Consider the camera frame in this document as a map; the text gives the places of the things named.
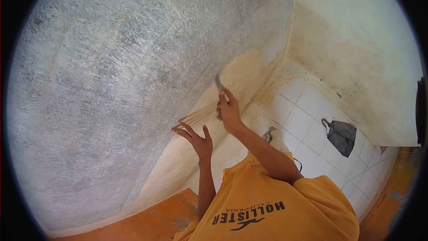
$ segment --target concrete wall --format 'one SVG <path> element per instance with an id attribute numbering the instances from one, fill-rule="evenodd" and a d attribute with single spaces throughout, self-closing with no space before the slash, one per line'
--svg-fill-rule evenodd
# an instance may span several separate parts
<path id="1" fill-rule="evenodd" d="M 396 0 L 295 0 L 286 66 L 338 106 L 373 145 L 417 145 L 422 69 Z"/>
<path id="2" fill-rule="evenodd" d="M 215 74 L 251 49 L 268 63 L 286 47 L 293 2 L 39 0 L 14 56 L 7 123 L 45 231 L 129 216 L 169 129 Z"/>

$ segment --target person's right hand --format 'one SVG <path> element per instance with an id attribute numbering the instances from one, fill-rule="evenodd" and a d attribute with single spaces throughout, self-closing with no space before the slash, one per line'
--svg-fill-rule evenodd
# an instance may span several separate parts
<path id="1" fill-rule="evenodd" d="M 243 126 L 239 114 L 238 100 L 233 97 L 230 90 L 227 88 L 223 89 L 224 91 L 218 94 L 220 100 L 217 103 L 217 119 L 223 121 L 224 128 L 227 132 L 234 134 L 239 127 Z"/>

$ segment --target knife blade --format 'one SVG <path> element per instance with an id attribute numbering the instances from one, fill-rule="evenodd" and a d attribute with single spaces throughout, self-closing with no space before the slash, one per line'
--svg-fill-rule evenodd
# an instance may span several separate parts
<path id="1" fill-rule="evenodd" d="M 220 83 L 220 77 L 218 74 L 215 75 L 215 84 L 217 85 L 218 92 L 224 90 L 222 84 Z"/>

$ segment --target white wall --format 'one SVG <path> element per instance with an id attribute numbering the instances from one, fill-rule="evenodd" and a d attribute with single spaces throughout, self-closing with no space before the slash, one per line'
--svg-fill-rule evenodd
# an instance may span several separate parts
<path id="1" fill-rule="evenodd" d="M 422 70 L 396 0 L 295 0 L 286 67 L 333 101 L 373 145 L 417 145 Z"/>

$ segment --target electrical cable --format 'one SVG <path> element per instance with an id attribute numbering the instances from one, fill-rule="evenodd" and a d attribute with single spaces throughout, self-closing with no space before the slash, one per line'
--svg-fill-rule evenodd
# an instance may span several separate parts
<path id="1" fill-rule="evenodd" d="M 409 153 L 409 154 L 412 154 L 412 153 L 414 153 L 415 151 L 413 151 L 413 152 L 407 152 L 407 151 L 401 151 L 401 152 L 398 152 L 397 153 L 397 155 L 399 154 L 399 153 Z M 367 170 L 369 170 L 369 169 L 371 169 L 372 167 L 374 167 L 374 166 L 376 166 L 377 164 L 379 164 L 379 163 L 381 163 L 381 162 L 383 162 L 383 161 L 385 161 L 386 159 L 388 159 L 389 157 L 391 157 L 391 156 L 393 156 L 393 154 L 392 155 L 389 155 L 389 156 L 387 156 L 387 158 L 385 158 L 385 159 L 383 159 L 382 161 L 379 161 L 379 162 L 377 162 L 376 164 L 374 164 L 374 165 L 372 165 L 370 168 L 368 168 L 368 169 L 366 169 L 366 170 L 364 170 L 363 172 L 361 172 L 360 174 L 357 174 L 357 175 L 355 175 L 354 177 L 352 177 L 352 178 L 350 178 L 344 185 L 343 185 L 343 187 L 342 187 L 342 189 L 340 189 L 341 191 L 343 191 L 343 188 L 345 187 L 345 185 L 346 184 L 348 184 L 348 182 L 350 182 L 350 180 L 352 180 L 353 178 L 355 178 L 356 176 L 358 176 L 358 175 L 361 175 L 361 174 L 363 174 L 364 172 L 366 172 Z"/>

